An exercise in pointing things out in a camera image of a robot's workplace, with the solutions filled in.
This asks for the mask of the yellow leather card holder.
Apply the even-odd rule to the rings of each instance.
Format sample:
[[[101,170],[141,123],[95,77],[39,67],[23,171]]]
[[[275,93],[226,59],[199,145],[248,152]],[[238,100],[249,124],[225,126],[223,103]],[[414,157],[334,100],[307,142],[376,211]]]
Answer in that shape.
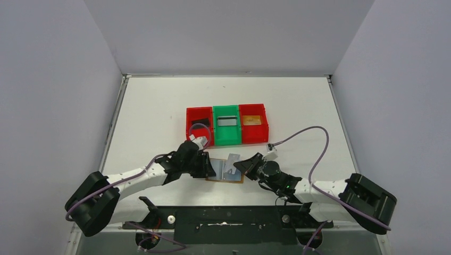
[[[216,172],[216,177],[206,178],[207,181],[224,182],[224,183],[243,183],[242,173],[237,170],[235,175],[223,173],[226,159],[211,159],[211,164]]]

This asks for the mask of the silver VIP credit card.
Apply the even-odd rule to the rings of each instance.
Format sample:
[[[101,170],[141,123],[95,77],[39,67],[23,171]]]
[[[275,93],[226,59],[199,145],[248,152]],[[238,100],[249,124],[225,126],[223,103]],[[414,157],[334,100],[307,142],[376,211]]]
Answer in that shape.
[[[234,166],[234,163],[239,162],[240,157],[240,154],[229,154],[223,168],[223,173],[235,175],[237,169]]]

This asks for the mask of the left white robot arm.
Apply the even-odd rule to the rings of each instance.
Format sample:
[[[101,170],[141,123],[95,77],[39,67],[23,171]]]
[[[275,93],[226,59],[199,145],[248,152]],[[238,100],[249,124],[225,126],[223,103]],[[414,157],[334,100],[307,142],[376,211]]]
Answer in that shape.
[[[90,173],[66,202],[65,219],[74,222],[86,237],[96,235],[109,224],[142,222],[152,210],[146,198],[126,201],[135,193],[163,186],[189,174],[193,178],[214,175],[205,137],[184,141],[176,151],[156,155],[146,166],[103,175]]]

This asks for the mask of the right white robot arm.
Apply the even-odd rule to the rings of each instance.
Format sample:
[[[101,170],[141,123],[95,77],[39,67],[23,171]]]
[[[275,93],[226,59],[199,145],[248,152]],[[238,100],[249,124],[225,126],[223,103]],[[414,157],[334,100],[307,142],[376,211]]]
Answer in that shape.
[[[234,163],[248,179],[290,203],[301,204],[300,213],[315,222],[358,223],[367,231],[385,235],[397,199],[367,177],[353,173],[335,181],[314,181],[284,173],[275,161],[276,153],[257,153]]]

